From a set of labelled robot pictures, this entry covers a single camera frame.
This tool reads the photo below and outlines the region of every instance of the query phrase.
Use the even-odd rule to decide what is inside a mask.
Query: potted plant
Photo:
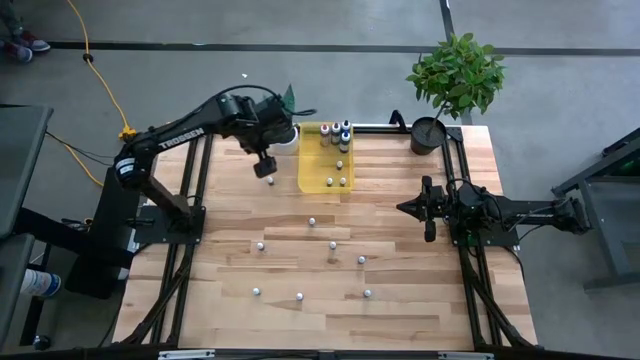
[[[444,143],[446,128],[439,120],[442,114],[457,119],[475,107],[484,114],[504,79],[505,67],[499,64],[504,56],[491,56],[493,46],[478,45],[473,34],[459,39],[451,34],[450,41],[438,44],[433,54],[420,56],[413,64],[413,74],[407,77],[416,87],[416,100],[431,101],[433,108],[438,108],[435,117],[422,117],[413,124],[411,149],[421,155]]]

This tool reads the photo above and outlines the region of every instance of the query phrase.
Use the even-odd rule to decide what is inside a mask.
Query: yellow cable
[[[69,4],[69,6],[71,6],[71,9],[73,9],[73,12],[76,13],[78,20],[80,20],[80,25],[82,26],[82,33],[84,34],[84,51],[85,51],[85,54],[89,55],[89,35],[87,35],[87,28],[84,25],[84,20],[82,19],[82,15],[80,15],[80,12],[75,7],[75,5],[73,5],[73,2],[71,2],[71,0],[67,0],[67,3]],[[109,94],[109,97],[111,98],[111,102],[116,107],[116,109],[118,109],[118,112],[120,112],[120,117],[122,118],[122,122],[124,123],[124,128],[122,129],[122,132],[118,134],[118,138],[120,140],[123,140],[123,139],[126,140],[127,138],[134,136],[136,134],[136,130],[129,126],[129,122],[127,122],[127,117],[124,115],[124,111],[122,111],[122,108],[120,108],[120,105],[118,105],[118,102],[116,101],[116,98],[113,96],[113,93],[111,93],[111,89],[109,89],[109,85],[107,85],[107,82],[104,80],[102,75],[100,75],[100,73],[98,72],[98,69],[96,69],[95,66],[93,66],[90,59],[85,59],[85,62],[87,63],[87,65],[89,65],[89,68],[93,70],[93,73],[96,74],[98,79],[100,79],[102,86],[104,86],[104,89],[107,90],[107,94]]]
[[[102,182],[100,182],[98,179],[96,179],[93,174],[91,174],[91,171],[89,171],[89,169],[87,168],[87,166],[82,162],[82,160],[80,160],[80,158],[78,157],[78,155],[76,155],[76,152],[73,151],[72,148],[69,147],[69,145],[67,144],[62,144],[64,145],[64,147],[67,148],[67,150],[71,153],[71,155],[73,155],[73,158],[76,159],[76,161],[78,162],[78,164],[80,164],[80,166],[82,166],[82,169],[84,170],[85,173],[87,173],[87,176],[89,176],[89,178],[91,180],[93,180],[94,183],[100,185],[100,186],[104,186],[104,184]]]

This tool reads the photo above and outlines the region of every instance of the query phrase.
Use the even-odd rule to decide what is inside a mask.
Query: shoe
[[[35,37],[31,32],[24,30],[20,35],[13,36],[13,42],[31,49],[34,52],[42,52],[51,49],[44,40]]]
[[[10,43],[8,41],[0,42],[4,44],[2,45],[2,50],[7,53],[9,56],[16,58],[23,64],[26,64],[33,59],[33,52],[24,46],[20,46],[14,43]]]

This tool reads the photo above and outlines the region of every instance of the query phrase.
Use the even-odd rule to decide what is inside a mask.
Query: wooden table
[[[488,129],[462,130],[471,179],[500,194]],[[155,175],[174,193],[186,150],[183,145],[158,158]],[[425,243],[424,224],[395,209],[417,196],[422,175],[444,184],[441,151],[416,156],[404,135],[357,135],[354,151],[351,194],[309,195],[298,189],[296,156],[277,157],[276,183],[269,186],[253,173],[255,156],[233,139],[214,140],[205,234],[193,261],[180,347],[472,349],[460,263],[445,225],[436,220],[438,237]],[[457,166],[453,147],[452,154]],[[310,217],[315,227],[307,224]],[[114,341],[126,337],[156,300],[166,251],[152,245],[135,258]],[[361,255],[367,257],[363,265]],[[488,248],[487,261],[497,303],[535,342],[518,264],[501,248]],[[255,287],[262,295],[252,294]],[[373,296],[363,298],[365,289]],[[296,301],[298,292],[303,301]],[[170,304],[163,339],[172,313]]]

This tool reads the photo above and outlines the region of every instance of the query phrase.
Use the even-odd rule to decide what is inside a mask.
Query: small bottle
[[[340,152],[348,153],[349,152],[349,143],[351,142],[351,133],[345,131],[342,133],[340,137]]]
[[[322,146],[329,146],[331,143],[331,135],[329,134],[329,126],[327,124],[320,126],[320,135],[322,136],[320,144],[322,144]]]
[[[331,126],[331,143],[333,145],[338,145],[340,143],[340,133],[341,127],[339,123],[333,123]]]
[[[342,128],[342,132],[345,132],[345,131],[351,132],[351,123],[349,122],[349,120],[343,121],[340,127]]]

